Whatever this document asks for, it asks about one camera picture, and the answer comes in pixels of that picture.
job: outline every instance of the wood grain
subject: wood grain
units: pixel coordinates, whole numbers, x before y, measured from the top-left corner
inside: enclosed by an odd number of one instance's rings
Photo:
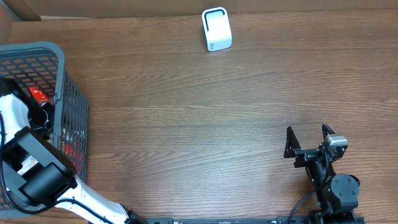
[[[91,106],[88,184],[144,217],[287,215],[311,186],[283,159],[286,127],[310,148],[326,121],[349,141],[334,168],[361,180],[356,213],[398,222],[398,10],[230,22],[233,46],[214,53],[200,16],[21,22],[9,41],[62,47]]]

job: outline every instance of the wooden tabletop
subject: wooden tabletop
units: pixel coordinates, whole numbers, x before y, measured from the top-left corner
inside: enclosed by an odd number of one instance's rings
[[[283,158],[286,128],[314,148],[327,122],[349,141],[333,165],[361,180],[356,214],[398,222],[398,10],[229,19],[213,53],[200,16],[16,22],[9,41],[61,46],[91,107],[88,185],[143,217],[288,215],[311,185]]]

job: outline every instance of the plastic basket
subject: plastic basket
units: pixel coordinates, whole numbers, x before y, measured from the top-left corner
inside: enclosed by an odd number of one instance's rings
[[[0,46],[0,76],[15,79],[27,93],[40,89],[53,98],[54,127],[51,140],[75,165],[79,178],[86,181],[89,107],[65,70],[62,49],[52,42]],[[21,217],[1,191],[0,218]]]

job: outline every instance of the perforated basket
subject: perforated basket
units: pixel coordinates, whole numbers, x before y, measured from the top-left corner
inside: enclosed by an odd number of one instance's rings
[[[65,70],[62,49],[52,42],[2,45],[0,76],[15,79],[27,94],[29,87],[34,87],[53,98],[52,144],[73,162],[79,178],[86,181],[89,107]],[[1,197],[0,218],[20,217],[3,192]]]

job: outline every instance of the wall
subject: wall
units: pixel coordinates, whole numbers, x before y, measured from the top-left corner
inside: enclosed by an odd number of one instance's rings
[[[16,20],[8,10],[0,3],[0,45],[8,42],[12,23]]]
[[[49,17],[132,17],[201,14],[223,6],[229,13],[397,8],[397,0],[6,0]]]

